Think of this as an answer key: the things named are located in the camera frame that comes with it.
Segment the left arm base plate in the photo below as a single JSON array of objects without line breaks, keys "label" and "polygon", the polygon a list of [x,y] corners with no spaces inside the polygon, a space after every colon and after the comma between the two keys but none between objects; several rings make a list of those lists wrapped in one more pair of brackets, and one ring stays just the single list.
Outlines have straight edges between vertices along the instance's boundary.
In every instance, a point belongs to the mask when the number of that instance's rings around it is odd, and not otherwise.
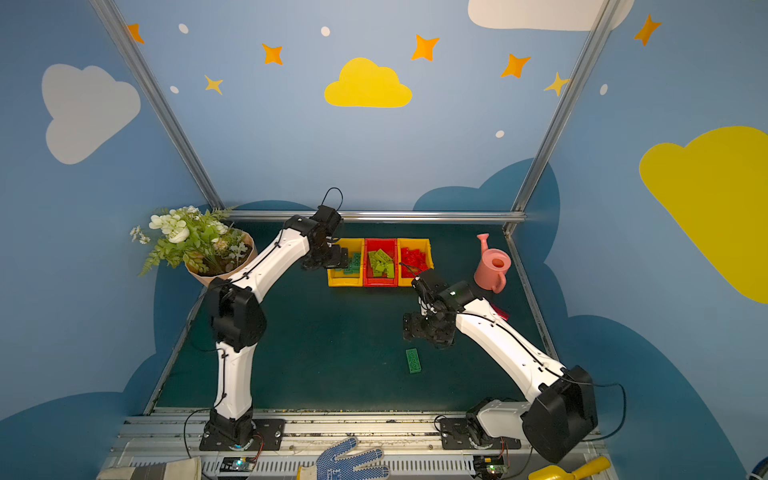
[{"label": "left arm base plate", "polygon": [[216,416],[203,431],[201,451],[277,451],[280,449],[286,422],[284,419],[239,420]]}]

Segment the dark green lego brick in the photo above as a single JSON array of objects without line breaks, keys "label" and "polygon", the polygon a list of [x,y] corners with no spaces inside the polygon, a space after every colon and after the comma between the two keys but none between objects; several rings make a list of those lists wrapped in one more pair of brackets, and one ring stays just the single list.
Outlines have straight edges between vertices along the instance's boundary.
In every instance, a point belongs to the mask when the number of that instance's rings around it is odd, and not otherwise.
[{"label": "dark green lego brick", "polygon": [[351,252],[348,255],[347,267],[343,269],[342,274],[346,277],[359,277],[361,275],[361,253]]}]

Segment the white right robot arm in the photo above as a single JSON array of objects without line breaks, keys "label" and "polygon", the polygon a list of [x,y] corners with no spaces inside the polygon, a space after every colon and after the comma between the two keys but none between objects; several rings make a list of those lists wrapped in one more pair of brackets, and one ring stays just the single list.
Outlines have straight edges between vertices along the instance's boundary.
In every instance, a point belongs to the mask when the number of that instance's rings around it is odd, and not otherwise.
[{"label": "white right robot arm", "polygon": [[497,438],[526,440],[542,458],[558,463],[598,426],[594,384],[583,368],[568,369],[543,353],[465,281],[450,285],[428,269],[411,285],[419,311],[403,316],[406,340],[449,347],[460,332],[479,345],[524,395],[524,402],[491,399],[470,410],[469,444],[488,448]]}]

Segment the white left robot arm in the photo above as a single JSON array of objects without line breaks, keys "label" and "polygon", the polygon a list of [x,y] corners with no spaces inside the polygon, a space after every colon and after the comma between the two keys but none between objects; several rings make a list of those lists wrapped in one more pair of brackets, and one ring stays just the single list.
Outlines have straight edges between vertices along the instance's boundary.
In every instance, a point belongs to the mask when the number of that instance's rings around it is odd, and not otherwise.
[{"label": "white left robot arm", "polygon": [[251,394],[253,355],[267,328],[261,303],[297,261],[306,270],[346,267],[348,252],[334,241],[342,222],[340,213],[326,205],[320,205],[310,217],[294,215],[242,272],[209,284],[204,303],[210,314],[219,375],[201,450],[251,448],[256,438]]}]

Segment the dark green lego bottom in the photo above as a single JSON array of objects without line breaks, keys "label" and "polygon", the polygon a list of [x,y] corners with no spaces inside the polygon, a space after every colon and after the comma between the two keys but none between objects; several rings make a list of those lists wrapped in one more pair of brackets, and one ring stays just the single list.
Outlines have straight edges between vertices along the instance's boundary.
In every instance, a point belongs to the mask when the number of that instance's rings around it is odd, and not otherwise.
[{"label": "dark green lego bottom", "polygon": [[416,348],[410,348],[405,351],[406,362],[410,374],[417,374],[422,371],[420,357]]}]

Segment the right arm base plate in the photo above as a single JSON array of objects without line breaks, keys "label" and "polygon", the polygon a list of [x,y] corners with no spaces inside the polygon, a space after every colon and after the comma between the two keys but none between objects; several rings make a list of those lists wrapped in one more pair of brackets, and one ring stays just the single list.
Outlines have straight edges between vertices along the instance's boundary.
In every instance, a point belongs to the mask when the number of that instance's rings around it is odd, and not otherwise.
[{"label": "right arm base plate", "polygon": [[519,450],[522,443],[510,437],[491,437],[475,419],[439,415],[433,421],[444,450]]}]

